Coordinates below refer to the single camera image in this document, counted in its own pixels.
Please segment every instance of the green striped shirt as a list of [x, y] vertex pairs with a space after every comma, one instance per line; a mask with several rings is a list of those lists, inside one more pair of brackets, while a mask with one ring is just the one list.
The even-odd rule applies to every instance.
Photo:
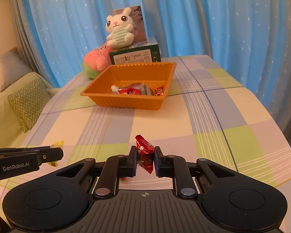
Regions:
[[129, 33], [128, 30], [124, 28], [120, 28], [112, 32], [112, 39], [114, 39], [118, 44], [122, 44], [125, 42], [125, 36]]

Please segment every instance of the orange plastic container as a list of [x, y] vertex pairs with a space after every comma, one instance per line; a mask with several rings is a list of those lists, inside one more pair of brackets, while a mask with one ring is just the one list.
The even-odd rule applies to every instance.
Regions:
[[[168, 96], [175, 62], [134, 63], [111, 65], [92, 81], [82, 92], [98, 106], [159, 110]], [[143, 82], [151, 89], [164, 86], [161, 96], [111, 94], [111, 86], [126, 87]]]

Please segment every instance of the cardboard box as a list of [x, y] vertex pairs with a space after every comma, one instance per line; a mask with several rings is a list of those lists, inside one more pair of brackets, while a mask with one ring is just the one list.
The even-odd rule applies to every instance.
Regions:
[[[145, 31], [145, 25], [143, 23], [143, 16], [142, 16], [142, 11], [141, 11], [141, 6], [137, 5], [137, 6], [131, 6], [130, 7], [132, 9], [132, 12], [130, 13], [130, 17], [133, 20], [133, 26], [134, 26], [134, 30], [132, 31], [132, 33], [134, 34], [134, 41], [135, 42], [139, 42], [139, 41], [146, 41], [146, 31]], [[118, 10], [114, 10], [112, 11], [112, 15], [118, 15], [121, 14], [123, 12], [125, 8], [122, 9], [118, 9]]]
[[111, 64], [161, 62], [159, 47], [154, 37], [148, 41], [132, 43], [128, 47], [109, 53]]

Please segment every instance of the table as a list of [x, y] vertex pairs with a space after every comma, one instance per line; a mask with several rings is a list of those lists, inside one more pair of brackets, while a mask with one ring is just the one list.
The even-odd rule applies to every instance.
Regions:
[[[159, 111], [96, 106], [80, 92], [90, 83], [83, 73], [67, 83], [45, 106], [23, 146], [64, 141], [64, 167], [86, 157], [105, 161], [127, 154], [141, 134], [164, 155], [189, 162], [205, 157], [278, 188], [287, 198], [281, 226], [291, 232], [291, 148], [258, 99], [209, 56], [165, 58], [177, 63], [169, 96]], [[11, 188], [56, 170], [47, 164], [37, 172], [0, 181], [1, 199]], [[138, 167], [123, 189], [170, 189]]]

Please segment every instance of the white label on box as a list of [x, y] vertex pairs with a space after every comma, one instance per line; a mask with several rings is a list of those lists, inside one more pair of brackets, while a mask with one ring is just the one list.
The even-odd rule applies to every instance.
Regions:
[[114, 55], [115, 65], [121, 65], [125, 63], [144, 63], [152, 62], [150, 49], [141, 51], [132, 51], [124, 54]]

